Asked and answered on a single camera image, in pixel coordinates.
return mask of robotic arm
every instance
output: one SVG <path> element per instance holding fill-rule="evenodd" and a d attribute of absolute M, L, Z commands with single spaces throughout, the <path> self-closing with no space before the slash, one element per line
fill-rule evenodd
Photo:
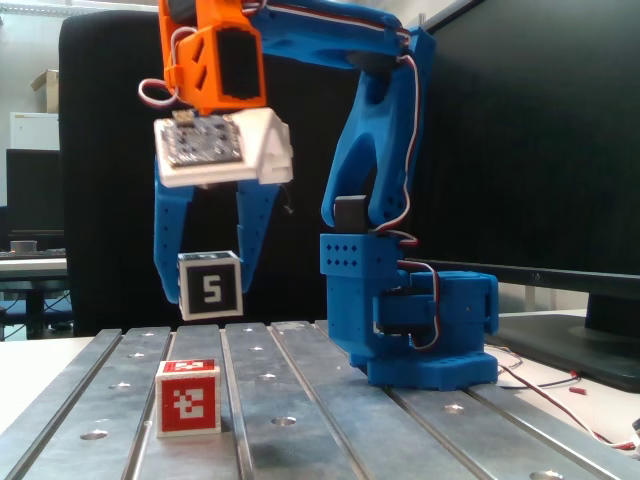
<path fill-rule="evenodd" d="M 184 302 L 187 290 L 189 274 L 179 273 L 176 259 L 185 259 L 179 249 L 193 189 L 219 181 L 238 181 L 242 289 L 250 287 L 279 185 L 292 178 L 288 127 L 264 108 L 262 54 L 359 69 L 321 210 L 336 229 L 322 235 L 320 252 L 329 334 L 352 365 L 368 367 L 372 384 L 453 389 L 495 381 L 496 362 L 483 353 L 483 332 L 497 328 L 495 278 L 438 275 L 405 261 L 402 247 L 417 239 L 395 230 L 410 210 L 434 40 L 385 12 L 326 0 L 160 0 L 159 17 L 165 79 L 142 82 L 140 96 L 156 107 L 181 100 L 200 114 L 174 112 L 156 123 L 154 254 L 167 298 L 176 303 L 182 293 Z M 160 84 L 169 100 L 146 96 L 147 86 Z M 208 116 L 229 110 L 241 111 Z M 374 167 L 367 199 L 361 191 Z M 416 268 L 427 271 L 405 271 Z M 205 291 L 217 288 L 207 283 L 213 277 L 205 277 Z"/>

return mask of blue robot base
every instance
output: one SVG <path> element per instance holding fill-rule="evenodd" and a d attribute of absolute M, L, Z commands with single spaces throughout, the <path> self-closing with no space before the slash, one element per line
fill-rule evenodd
<path fill-rule="evenodd" d="M 399 269 L 397 238 L 326 234 L 320 252 L 329 336 L 370 384 L 448 391 L 497 381 L 484 353 L 484 334 L 498 328 L 495 277 L 440 272 L 436 305 L 431 271 Z"/>

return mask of number 5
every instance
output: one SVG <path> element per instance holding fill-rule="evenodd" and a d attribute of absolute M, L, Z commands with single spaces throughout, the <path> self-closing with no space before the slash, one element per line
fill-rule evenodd
<path fill-rule="evenodd" d="M 212 282 L 219 282 L 220 275 L 206 275 L 203 279 L 205 293 L 213 293 L 204 297 L 204 303 L 218 303 L 222 301 L 222 289 L 219 285 L 212 285 Z"/>

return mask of metal slotted table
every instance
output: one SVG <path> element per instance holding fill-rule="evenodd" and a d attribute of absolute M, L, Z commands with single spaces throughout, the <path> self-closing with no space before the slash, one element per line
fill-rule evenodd
<path fill-rule="evenodd" d="M 637 462 L 495 385 L 371 387 L 326 329 L 103 331 L 0 436 L 0 478 L 640 478 Z M 158 439 L 158 363 L 211 357 L 224 364 L 223 432 Z"/>

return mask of red and white wire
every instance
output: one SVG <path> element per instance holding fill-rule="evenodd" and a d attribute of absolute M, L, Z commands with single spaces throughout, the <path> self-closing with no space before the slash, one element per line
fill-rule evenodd
<path fill-rule="evenodd" d="M 389 28 L 383 24 L 368 22 L 366 20 L 358 20 L 355 18 L 344 17 L 341 15 L 335 15 L 331 13 L 314 12 L 304 7 L 299 7 L 294 5 L 269 5 L 268 8 L 269 10 L 274 12 L 282 12 L 282 13 L 289 13 L 292 15 L 299 15 L 302 17 L 317 18 L 320 20 L 326 20 L 328 22 L 341 23 L 343 25 L 352 25 L 355 27 L 367 28 L 369 30 L 375 30 L 376 32 L 386 32 L 387 29 Z M 407 29 L 398 28 L 396 29 L 396 34 L 402 38 L 403 45 L 408 45 L 410 43 L 411 34 Z"/>
<path fill-rule="evenodd" d="M 420 242 L 416 237 L 407 232 L 402 232 L 400 230 L 387 230 L 385 233 L 389 235 L 397 235 L 398 237 L 404 237 L 404 240 L 400 240 L 398 244 L 402 247 L 417 247 Z"/>
<path fill-rule="evenodd" d="M 173 32 L 171 35 L 171 64 L 176 65 L 176 43 L 180 40 L 178 37 L 186 36 L 185 34 L 192 34 L 197 32 L 197 30 L 193 27 L 180 27 Z M 167 84 L 164 80 L 160 80 L 159 78 L 145 78 L 138 85 L 138 96 L 140 99 L 148 106 L 153 108 L 167 108 L 180 100 L 180 89 L 175 87 L 173 90 L 173 94 L 165 99 L 158 100 L 157 98 L 151 98 L 149 95 L 145 93 L 145 89 L 147 87 L 158 87 L 163 88 L 167 91 Z"/>
<path fill-rule="evenodd" d="M 398 58 L 398 60 L 407 62 L 411 68 L 413 69 L 413 75 L 415 78 L 415 107 L 413 114 L 413 132 L 411 133 L 411 141 L 409 142 L 409 147 L 407 148 L 407 154 L 404 162 L 404 184 L 402 185 L 402 193 L 404 194 L 404 199 L 406 206 L 404 211 L 393 220 L 389 220 L 388 222 L 382 223 L 378 225 L 373 231 L 374 232 L 384 232 L 392 229 L 400 222 L 402 222 L 406 216 L 409 214 L 409 210 L 411 210 L 411 198 L 409 197 L 409 170 L 411 167 L 411 158 L 413 157 L 413 151 L 416 146 L 416 142 L 418 139 L 418 127 L 420 125 L 420 78 L 418 75 L 418 66 L 416 65 L 415 60 L 410 55 L 403 55 Z"/>
<path fill-rule="evenodd" d="M 556 407 L 558 407 L 564 413 L 569 415 L 578 425 L 580 425 L 582 428 L 584 428 L 589 433 L 589 435 L 591 435 L 593 438 L 598 440 L 600 443 L 604 443 L 605 445 L 607 445 L 607 446 L 609 446 L 611 448 L 615 448 L 617 450 L 633 450 L 633 449 L 635 449 L 635 446 L 634 446 L 633 442 L 611 443 L 611 442 L 608 442 L 608 441 L 604 440 L 604 437 L 602 435 L 600 435 L 599 433 L 596 433 L 593 430 L 591 430 L 591 428 L 589 427 L 589 425 L 586 424 L 586 422 L 584 422 L 569 407 L 567 407 L 564 403 L 562 403 L 556 397 L 551 395 L 549 392 L 545 392 L 544 390 L 542 390 L 540 387 L 538 387 L 534 383 L 532 383 L 529 380 L 526 380 L 525 378 L 521 377 L 520 375 L 515 373 L 510 367 L 507 367 L 506 365 L 502 365 L 502 364 L 499 364 L 499 366 L 505 372 L 509 373 L 513 378 L 518 380 L 520 383 L 525 384 L 527 387 L 529 387 L 531 390 L 536 392 L 538 395 L 540 395 L 541 397 L 547 399 L 549 402 L 553 403 Z"/>
<path fill-rule="evenodd" d="M 433 267 L 428 263 L 414 262 L 412 260 L 398 260 L 398 266 L 402 268 L 422 268 L 425 270 L 430 270 L 433 274 L 433 301 L 436 304 L 436 312 L 433 316 L 434 335 L 428 344 L 421 345 L 419 347 L 416 345 L 413 346 L 413 348 L 419 351 L 431 350 L 440 338 L 440 277 L 438 276 L 438 273 L 433 269 Z"/>

